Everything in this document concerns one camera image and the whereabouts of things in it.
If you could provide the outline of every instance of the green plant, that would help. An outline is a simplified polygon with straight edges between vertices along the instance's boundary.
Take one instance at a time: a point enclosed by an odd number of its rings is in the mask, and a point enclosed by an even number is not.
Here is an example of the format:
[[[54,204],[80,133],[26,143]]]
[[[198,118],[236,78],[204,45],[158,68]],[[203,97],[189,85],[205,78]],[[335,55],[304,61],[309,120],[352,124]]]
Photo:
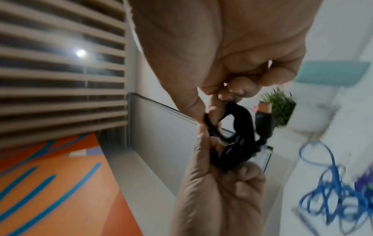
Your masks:
[[[272,93],[262,96],[264,102],[272,104],[272,114],[275,117],[275,126],[285,126],[295,108],[295,101],[286,96],[285,92],[279,88],[273,89]]]

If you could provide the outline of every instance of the skin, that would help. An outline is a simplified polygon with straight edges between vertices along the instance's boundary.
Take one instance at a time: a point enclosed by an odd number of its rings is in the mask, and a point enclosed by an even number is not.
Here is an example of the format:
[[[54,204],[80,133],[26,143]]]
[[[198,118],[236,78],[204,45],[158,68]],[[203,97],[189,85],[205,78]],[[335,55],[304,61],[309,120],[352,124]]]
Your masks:
[[[197,88],[214,95],[209,117],[217,123],[224,102],[295,78],[321,0],[129,3],[143,52],[162,87],[181,112],[200,123],[206,109]]]
[[[260,236],[265,176],[254,163],[227,174],[210,165],[210,150],[224,146],[204,125],[181,184],[171,236]]]

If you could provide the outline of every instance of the tangled blue cable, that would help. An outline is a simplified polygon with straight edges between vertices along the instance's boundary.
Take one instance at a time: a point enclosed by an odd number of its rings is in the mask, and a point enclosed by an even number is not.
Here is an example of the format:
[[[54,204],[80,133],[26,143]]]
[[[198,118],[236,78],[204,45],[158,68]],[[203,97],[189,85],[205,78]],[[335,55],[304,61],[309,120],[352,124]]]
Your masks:
[[[321,164],[306,160],[303,157],[303,151],[308,145],[322,145],[330,154],[331,165]],[[311,141],[304,144],[299,149],[299,158],[311,165],[327,167],[327,169],[322,173],[319,179],[317,188],[301,198],[299,201],[299,208],[307,211],[311,215],[323,215],[326,217],[326,225],[330,225],[337,217],[339,218],[340,230],[344,235],[351,234],[358,230],[368,219],[372,223],[373,209],[369,208],[372,204],[371,199],[367,199],[361,193],[356,192],[350,186],[342,183],[342,178],[345,173],[345,168],[339,165],[336,165],[334,155],[332,151],[324,143],[319,141]],[[325,180],[325,175],[331,173],[332,179]],[[329,208],[329,198],[335,193],[338,196],[337,206],[334,211]],[[319,209],[311,209],[312,202],[315,202],[316,199],[322,197],[323,203]],[[346,199],[355,199],[358,201],[358,204],[347,203]],[[342,227],[343,221],[353,223],[354,226],[345,231]]]

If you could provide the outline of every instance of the blue stripe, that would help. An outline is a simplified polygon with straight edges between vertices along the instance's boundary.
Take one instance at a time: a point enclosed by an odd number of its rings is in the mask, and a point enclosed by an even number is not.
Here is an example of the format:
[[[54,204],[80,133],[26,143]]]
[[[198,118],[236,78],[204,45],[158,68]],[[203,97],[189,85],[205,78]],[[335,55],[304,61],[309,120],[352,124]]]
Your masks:
[[[35,225],[38,221],[43,219],[46,215],[51,213],[54,209],[59,207],[64,201],[66,201],[71,195],[73,195],[80,187],[82,187],[92,176],[93,174],[100,168],[101,163],[97,163],[89,172],[88,174],[83,177],[72,189],[70,189],[67,193],[65,193],[64,196],[62,196],[60,199],[58,199],[56,202],[54,202],[52,205],[50,205],[47,209],[45,209],[42,213],[37,215],[34,219],[30,220],[23,226],[21,226],[19,229],[15,230],[14,232],[8,234],[8,236],[18,236],[22,233],[24,233],[26,230],[31,228],[33,225]]]
[[[22,166],[22,165],[24,165],[24,164],[26,164],[26,163],[28,163],[28,162],[34,160],[34,159],[40,158],[40,157],[42,157],[42,156],[45,156],[45,155],[47,155],[47,154],[49,154],[49,153],[51,153],[51,152],[57,152],[57,151],[59,151],[59,150],[61,150],[61,149],[64,149],[64,148],[66,148],[66,147],[68,147],[68,146],[71,146],[71,145],[73,145],[73,144],[76,144],[77,142],[79,142],[80,140],[82,140],[83,138],[85,138],[87,135],[88,135],[88,134],[80,135],[80,136],[79,136],[78,138],[76,138],[75,140],[70,141],[70,142],[68,142],[68,143],[66,143],[66,144],[64,144],[64,145],[62,145],[61,147],[56,147],[56,148],[53,148],[53,149],[50,149],[50,148],[51,148],[51,146],[53,146],[53,144],[56,142],[56,140],[54,140],[54,141],[50,141],[50,142],[48,142],[47,144],[45,144],[45,146],[42,147],[40,150],[38,150],[36,153],[34,153],[34,154],[32,154],[31,156],[29,156],[27,159],[25,159],[25,160],[19,162],[18,164],[15,164],[14,166],[10,167],[9,169],[7,169],[7,170],[5,170],[5,171],[3,171],[3,172],[0,172],[0,178],[1,178],[2,176],[6,175],[7,173],[9,173],[9,172],[11,172],[11,171],[17,169],[18,167],[20,167],[20,166]]]
[[[20,177],[18,177],[15,181],[9,184],[2,192],[0,192],[0,201],[12,190],[14,189],[19,183],[21,183],[27,176],[29,176],[37,167],[29,169],[25,173],[23,173]]]
[[[24,206],[28,201],[33,199],[38,193],[40,193],[56,176],[52,175],[51,177],[48,177],[45,181],[43,181],[38,187],[36,187],[34,190],[31,191],[24,199],[19,201],[17,204],[15,204],[12,208],[4,212],[0,215],[0,223],[11,216],[14,212],[16,212],[19,208]]]

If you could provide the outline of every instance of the orange surface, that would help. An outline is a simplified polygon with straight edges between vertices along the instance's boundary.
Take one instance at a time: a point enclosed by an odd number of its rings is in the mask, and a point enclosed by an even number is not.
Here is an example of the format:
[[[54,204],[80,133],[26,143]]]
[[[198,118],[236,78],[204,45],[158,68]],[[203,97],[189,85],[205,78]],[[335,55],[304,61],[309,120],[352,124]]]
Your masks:
[[[98,147],[90,134],[0,153],[0,236],[141,236]]]

